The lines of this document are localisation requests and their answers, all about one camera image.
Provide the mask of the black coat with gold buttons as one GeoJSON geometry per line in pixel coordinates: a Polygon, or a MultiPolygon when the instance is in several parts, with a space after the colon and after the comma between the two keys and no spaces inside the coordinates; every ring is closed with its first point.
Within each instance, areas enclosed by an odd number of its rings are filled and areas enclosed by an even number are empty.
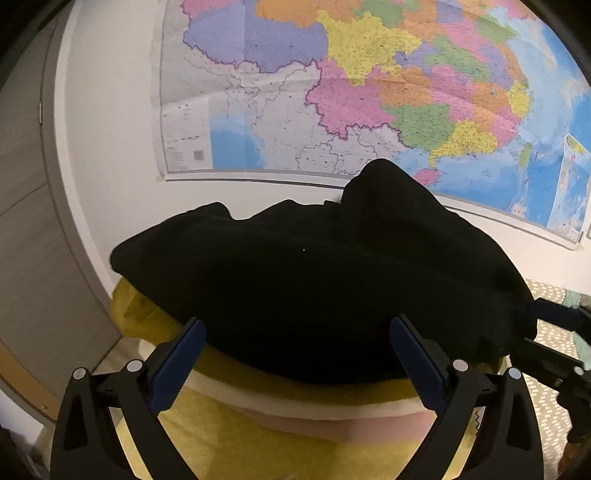
{"type": "Polygon", "coordinates": [[[385,159],[339,201],[286,200],[245,220],[212,203],[125,240],[110,264],[177,322],[204,323],[218,352],[301,384],[403,378],[390,340],[399,315],[471,363],[537,333],[503,249],[385,159]]]}

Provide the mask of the folded yellow white pink clothes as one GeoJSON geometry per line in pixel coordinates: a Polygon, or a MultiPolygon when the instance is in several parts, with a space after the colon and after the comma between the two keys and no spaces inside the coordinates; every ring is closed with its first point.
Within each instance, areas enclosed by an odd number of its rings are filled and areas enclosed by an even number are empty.
{"type": "Polygon", "coordinates": [[[407,380],[298,386],[205,347],[160,419],[202,479],[394,479],[435,415],[407,380]]]}

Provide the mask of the patterned beige teal bedsheet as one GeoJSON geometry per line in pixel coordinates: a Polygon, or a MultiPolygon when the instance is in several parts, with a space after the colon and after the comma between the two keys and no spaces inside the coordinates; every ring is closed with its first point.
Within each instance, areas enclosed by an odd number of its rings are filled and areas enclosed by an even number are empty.
{"type": "Polygon", "coordinates": [[[488,375],[494,389],[480,396],[484,418],[463,471],[474,479],[541,479],[543,452],[538,422],[525,379],[532,377],[557,393],[570,417],[567,442],[573,446],[562,479],[590,476],[590,372],[583,363],[538,342],[540,320],[584,338],[590,312],[535,299],[526,286],[508,292],[478,289],[466,300],[467,316],[478,323],[474,359],[510,358],[511,369],[488,375]]]}

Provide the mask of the grey wardrobe door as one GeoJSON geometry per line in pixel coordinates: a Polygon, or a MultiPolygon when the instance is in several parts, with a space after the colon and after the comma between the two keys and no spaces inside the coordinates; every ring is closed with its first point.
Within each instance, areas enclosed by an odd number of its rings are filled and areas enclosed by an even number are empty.
{"type": "Polygon", "coordinates": [[[45,424],[71,372],[94,369],[119,335],[71,250],[47,173],[42,82],[56,24],[1,89],[1,381],[45,424]]]}

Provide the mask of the colourful wall map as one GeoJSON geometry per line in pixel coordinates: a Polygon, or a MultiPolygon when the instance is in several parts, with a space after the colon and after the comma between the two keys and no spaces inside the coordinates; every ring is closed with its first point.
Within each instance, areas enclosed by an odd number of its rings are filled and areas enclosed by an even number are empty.
{"type": "Polygon", "coordinates": [[[522,1],[162,1],[168,181],[341,188],[385,158],[446,206],[590,234],[590,70],[522,1]]]}

